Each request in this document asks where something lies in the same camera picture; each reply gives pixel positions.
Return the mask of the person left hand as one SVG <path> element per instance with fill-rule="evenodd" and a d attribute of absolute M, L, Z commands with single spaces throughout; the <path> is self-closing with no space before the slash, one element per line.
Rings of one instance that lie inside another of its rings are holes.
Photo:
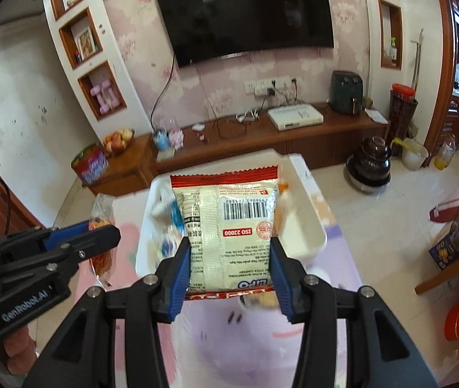
<path fill-rule="evenodd" d="M 29 327 L 8 335 L 3 340 L 3 347 L 8 356 L 7 369 L 14 376 L 27 374 L 37 359 L 36 344 L 30 337 Z"/>

